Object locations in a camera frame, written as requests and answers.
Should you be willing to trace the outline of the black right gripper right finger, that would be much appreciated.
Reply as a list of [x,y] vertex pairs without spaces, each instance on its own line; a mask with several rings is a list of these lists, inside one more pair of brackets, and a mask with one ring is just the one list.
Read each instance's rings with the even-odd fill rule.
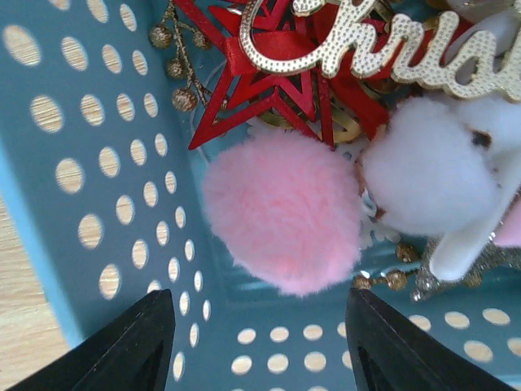
[[352,288],[348,349],[359,390],[511,390],[468,362],[370,290]]

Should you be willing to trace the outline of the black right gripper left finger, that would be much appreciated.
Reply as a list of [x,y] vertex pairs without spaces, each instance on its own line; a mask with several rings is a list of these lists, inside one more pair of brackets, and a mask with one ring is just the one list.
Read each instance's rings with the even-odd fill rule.
[[153,291],[12,390],[164,390],[175,331],[172,294]]

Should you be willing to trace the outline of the light blue plastic basket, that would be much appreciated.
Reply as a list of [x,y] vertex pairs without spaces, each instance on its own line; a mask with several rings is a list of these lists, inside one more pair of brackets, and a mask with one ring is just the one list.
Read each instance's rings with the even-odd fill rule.
[[196,150],[203,109],[148,33],[164,1],[1,4],[1,191],[68,343],[168,289],[169,390],[353,390],[349,283],[303,300],[235,267],[200,181],[241,125]]

